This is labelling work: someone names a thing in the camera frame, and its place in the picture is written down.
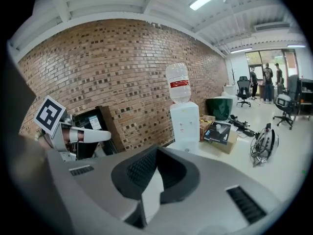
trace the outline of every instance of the office chair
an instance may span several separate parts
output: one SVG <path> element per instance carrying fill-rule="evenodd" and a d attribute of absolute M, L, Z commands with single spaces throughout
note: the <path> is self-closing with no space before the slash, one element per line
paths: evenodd
<path fill-rule="evenodd" d="M 288 77 L 287 92 L 283 92 L 282 94 L 278 95 L 275 103 L 276 107 L 283 111 L 283 115 L 274 116 L 273 119 L 281 119 L 277 126 L 279 126 L 281 122 L 287 122 L 290 126 L 290 130 L 292 129 L 294 121 L 292 120 L 291 115 L 294 113 L 297 96 L 299 94 L 298 80 L 298 75 L 292 75 Z"/>
<path fill-rule="evenodd" d="M 248 104 L 251 107 L 251 103 L 246 102 L 246 99 L 251 97 L 250 94 L 250 80 L 246 76 L 239 77 L 239 81 L 237 81 L 239 90 L 237 96 L 242 99 L 242 101 L 238 102 L 237 104 L 241 103 L 241 107 L 244 104 Z"/>

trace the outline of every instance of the black t-shirt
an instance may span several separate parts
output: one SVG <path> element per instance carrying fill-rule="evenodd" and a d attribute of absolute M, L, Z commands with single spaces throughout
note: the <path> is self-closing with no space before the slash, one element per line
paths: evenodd
<path fill-rule="evenodd" d="M 257 84 L 258 79 L 256 78 L 256 74 L 253 71 L 250 72 L 250 77 L 252 78 L 252 82 Z"/>
<path fill-rule="evenodd" d="M 273 71 L 271 68 L 267 67 L 263 69 L 263 76 L 265 77 L 265 84 L 272 84 Z"/>
<path fill-rule="evenodd" d="M 280 83 L 280 78 L 283 77 L 283 72 L 281 69 L 276 71 L 277 83 Z"/>

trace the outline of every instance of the ventilation grille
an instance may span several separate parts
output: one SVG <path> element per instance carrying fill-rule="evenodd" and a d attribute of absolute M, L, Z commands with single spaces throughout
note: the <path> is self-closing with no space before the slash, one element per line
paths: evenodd
<path fill-rule="evenodd" d="M 73 176 L 78 176 L 80 174 L 84 174 L 86 172 L 89 172 L 89 171 L 92 171 L 94 170 L 92 166 L 90 165 L 86 165 L 86 166 L 83 166 L 83 167 L 79 167 L 79 168 L 75 168 L 75 169 L 70 169 L 70 173 L 73 175 Z"/>
<path fill-rule="evenodd" d="M 254 29 L 256 32 L 264 31 L 264 30 L 273 30 L 273 29 L 286 29 L 290 28 L 290 24 L 286 22 L 280 22 L 280 23 L 264 23 L 255 25 Z"/>
<path fill-rule="evenodd" d="M 266 216 L 265 211 L 240 186 L 226 191 L 250 224 Z"/>

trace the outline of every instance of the person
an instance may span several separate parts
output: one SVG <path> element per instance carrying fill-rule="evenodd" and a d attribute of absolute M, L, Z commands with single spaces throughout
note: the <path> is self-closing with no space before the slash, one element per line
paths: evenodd
<path fill-rule="evenodd" d="M 277 95 L 283 93 L 284 88 L 284 79 L 283 79 L 283 72 L 279 68 L 279 64 L 275 64 L 277 71 L 276 71 L 276 85 L 277 85 Z"/>
<path fill-rule="evenodd" d="M 266 103 L 266 99 L 268 99 L 268 103 L 271 104 L 272 102 L 272 77 L 273 77 L 273 71 L 269 67 L 269 64 L 265 64 L 265 69 L 263 69 L 263 84 L 265 85 L 264 89 L 264 103 Z"/>
<path fill-rule="evenodd" d="M 255 68 L 251 68 L 250 72 L 250 80 L 251 80 L 251 86 L 252 86 L 252 99 L 256 99 L 256 91 L 258 90 L 258 79 L 256 77 L 256 74 L 254 72 Z"/>

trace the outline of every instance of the red label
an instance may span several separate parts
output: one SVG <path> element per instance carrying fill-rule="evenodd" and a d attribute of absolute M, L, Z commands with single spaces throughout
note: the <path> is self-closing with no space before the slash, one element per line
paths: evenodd
<path fill-rule="evenodd" d="M 189 82 L 188 80 L 181 80 L 181 81 L 172 82 L 170 83 L 170 85 L 171 85 L 171 88 L 174 88 L 174 87 L 189 85 Z"/>

